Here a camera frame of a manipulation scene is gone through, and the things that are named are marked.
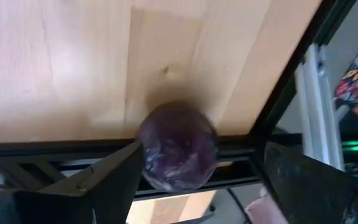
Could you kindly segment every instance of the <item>black cable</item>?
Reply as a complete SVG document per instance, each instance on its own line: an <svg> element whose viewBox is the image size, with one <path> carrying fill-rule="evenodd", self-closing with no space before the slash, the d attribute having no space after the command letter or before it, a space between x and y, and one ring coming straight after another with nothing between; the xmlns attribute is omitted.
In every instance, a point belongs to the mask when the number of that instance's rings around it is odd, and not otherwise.
<svg viewBox="0 0 358 224"><path fill-rule="evenodd" d="M231 188L228 188L227 191L229 192L230 196L234 199L236 205L239 207L241 213L243 214L244 218L245 218L245 222L244 224L252 224L251 219L249 218L248 214L246 213L246 211L244 210L245 208L242 206L239 198L237 197L236 193L234 193L234 191Z"/></svg>

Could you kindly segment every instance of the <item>black metal frame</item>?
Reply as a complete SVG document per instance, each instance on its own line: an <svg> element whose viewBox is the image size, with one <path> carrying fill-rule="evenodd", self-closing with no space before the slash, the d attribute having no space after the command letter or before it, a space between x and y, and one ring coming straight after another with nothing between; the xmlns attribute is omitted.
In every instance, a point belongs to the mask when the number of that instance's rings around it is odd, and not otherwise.
<svg viewBox="0 0 358 224"><path fill-rule="evenodd" d="M273 141L287 147L301 146L300 134L271 135L296 93L294 71L312 42L324 44L332 37L354 2L322 1L251 132L246 136L228 136L219 139L219 162L233 163L218 167L208 183L194 192L254 184L260 181L269 187L262 158L258 156L263 153L265 143ZM358 136L344 135L342 140L358 140ZM37 190L64 178L60 173L62 170L84 169L90 165L65 167L60 166L59 162L103 158L133 141L133 139L122 139L0 144L0 170L9 178L8 186L0 185L0 187ZM358 156L350 156L349 153L345 154L345 160L356 162L353 160L358 160ZM135 200L171 195L174 194L155 190L145 180L141 180Z"/></svg>

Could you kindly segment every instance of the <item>purple ball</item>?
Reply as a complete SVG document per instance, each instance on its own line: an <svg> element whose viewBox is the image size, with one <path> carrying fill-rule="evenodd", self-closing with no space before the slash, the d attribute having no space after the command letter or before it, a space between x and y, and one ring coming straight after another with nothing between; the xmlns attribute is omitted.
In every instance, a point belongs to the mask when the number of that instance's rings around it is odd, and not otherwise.
<svg viewBox="0 0 358 224"><path fill-rule="evenodd" d="M143 175L156 189L198 189L218 164L213 126L186 103L166 103L154 109L141 124L137 139L144 148Z"/></svg>

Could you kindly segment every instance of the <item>wooden floor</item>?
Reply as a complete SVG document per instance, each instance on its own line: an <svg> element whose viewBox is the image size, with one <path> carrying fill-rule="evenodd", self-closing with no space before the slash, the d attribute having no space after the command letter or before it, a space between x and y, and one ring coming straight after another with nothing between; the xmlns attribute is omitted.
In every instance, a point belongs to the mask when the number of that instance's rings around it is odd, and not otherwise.
<svg viewBox="0 0 358 224"><path fill-rule="evenodd" d="M246 134L320 0L0 0L0 142L133 137L165 101Z"/></svg>

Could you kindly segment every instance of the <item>green light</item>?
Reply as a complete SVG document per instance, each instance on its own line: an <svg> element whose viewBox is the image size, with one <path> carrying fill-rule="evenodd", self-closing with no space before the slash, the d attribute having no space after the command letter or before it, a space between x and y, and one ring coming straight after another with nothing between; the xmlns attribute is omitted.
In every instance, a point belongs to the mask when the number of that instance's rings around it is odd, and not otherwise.
<svg viewBox="0 0 358 224"><path fill-rule="evenodd" d="M344 147L345 151L358 151L358 146L353 146L353 147Z"/></svg>
<svg viewBox="0 0 358 224"><path fill-rule="evenodd" d="M342 146L358 146L358 141L342 142Z"/></svg>

